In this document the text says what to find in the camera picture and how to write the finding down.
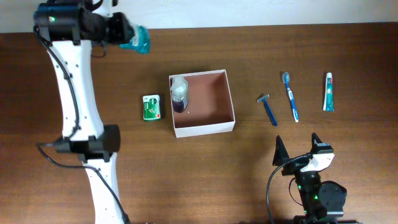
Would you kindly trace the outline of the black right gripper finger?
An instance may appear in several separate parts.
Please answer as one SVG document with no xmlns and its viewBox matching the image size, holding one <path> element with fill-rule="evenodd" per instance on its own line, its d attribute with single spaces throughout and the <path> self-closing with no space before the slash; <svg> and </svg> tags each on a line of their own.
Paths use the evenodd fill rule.
<svg viewBox="0 0 398 224">
<path fill-rule="evenodd" d="M 275 153 L 272 161 L 273 166 L 281 166 L 290 159 L 289 154 L 284 146 L 282 138 L 278 135 L 276 137 Z"/>
<path fill-rule="evenodd" d="M 312 146 L 313 147 L 318 147 L 321 146 L 323 142 L 320 140 L 318 135 L 316 133 L 312 133 Z"/>
</svg>

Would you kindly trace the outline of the teal mouthwash bottle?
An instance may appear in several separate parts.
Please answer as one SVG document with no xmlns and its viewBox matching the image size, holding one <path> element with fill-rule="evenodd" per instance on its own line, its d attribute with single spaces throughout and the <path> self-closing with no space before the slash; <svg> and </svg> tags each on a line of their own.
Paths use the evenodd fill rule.
<svg viewBox="0 0 398 224">
<path fill-rule="evenodd" d="M 132 25 L 132 38 L 126 44 L 120 44 L 122 49 L 133 50 L 140 54 L 148 54 L 150 52 L 151 41 L 147 28 L 139 25 Z"/>
</svg>

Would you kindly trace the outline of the green white toothpaste tube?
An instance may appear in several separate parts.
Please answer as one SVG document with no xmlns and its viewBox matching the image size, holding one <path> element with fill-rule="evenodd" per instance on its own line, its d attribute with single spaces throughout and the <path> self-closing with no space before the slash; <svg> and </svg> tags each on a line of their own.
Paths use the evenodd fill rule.
<svg viewBox="0 0 398 224">
<path fill-rule="evenodd" d="M 333 104 L 333 75 L 331 72 L 326 73 L 325 78 L 325 97 L 323 102 L 323 111 L 334 111 Z"/>
</svg>

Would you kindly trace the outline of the green soap box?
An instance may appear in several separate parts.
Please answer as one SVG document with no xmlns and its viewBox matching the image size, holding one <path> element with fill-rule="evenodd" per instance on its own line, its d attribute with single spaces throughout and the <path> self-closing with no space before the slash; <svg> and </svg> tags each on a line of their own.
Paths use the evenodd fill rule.
<svg viewBox="0 0 398 224">
<path fill-rule="evenodd" d="M 144 111 L 144 121 L 157 121 L 161 119 L 160 96 L 144 95 L 142 97 Z"/>
</svg>

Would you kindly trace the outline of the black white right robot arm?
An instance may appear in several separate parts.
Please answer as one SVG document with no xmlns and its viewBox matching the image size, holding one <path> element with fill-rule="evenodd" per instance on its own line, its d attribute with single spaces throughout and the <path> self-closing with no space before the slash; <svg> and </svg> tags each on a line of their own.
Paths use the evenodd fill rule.
<svg viewBox="0 0 398 224">
<path fill-rule="evenodd" d="M 310 152 L 289 157 L 280 136 L 276 137 L 272 165 L 276 167 L 271 175 L 280 170 L 283 176 L 294 176 L 300 194 L 304 215 L 294 216 L 293 223 L 338 223 L 343 216 L 347 189 L 334 181 L 321 181 L 320 172 L 328 168 L 335 154 L 330 144 L 312 133 Z"/>
</svg>

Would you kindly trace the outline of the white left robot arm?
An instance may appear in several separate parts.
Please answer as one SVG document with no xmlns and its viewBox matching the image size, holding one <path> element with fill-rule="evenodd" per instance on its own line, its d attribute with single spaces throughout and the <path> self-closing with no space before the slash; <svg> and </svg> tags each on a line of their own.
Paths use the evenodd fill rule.
<svg viewBox="0 0 398 224">
<path fill-rule="evenodd" d="M 127 44 L 137 36 L 127 17 L 113 12 L 117 1 L 46 1 L 34 13 L 34 33 L 52 61 L 62 104 L 62 135 L 49 143 L 76 154 L 86 171 L 95 223 L 129 223 L 119 199 L 116 161 L 118 125 L 103 124 L 91 75 L 92 48 Z"/>
</svg>

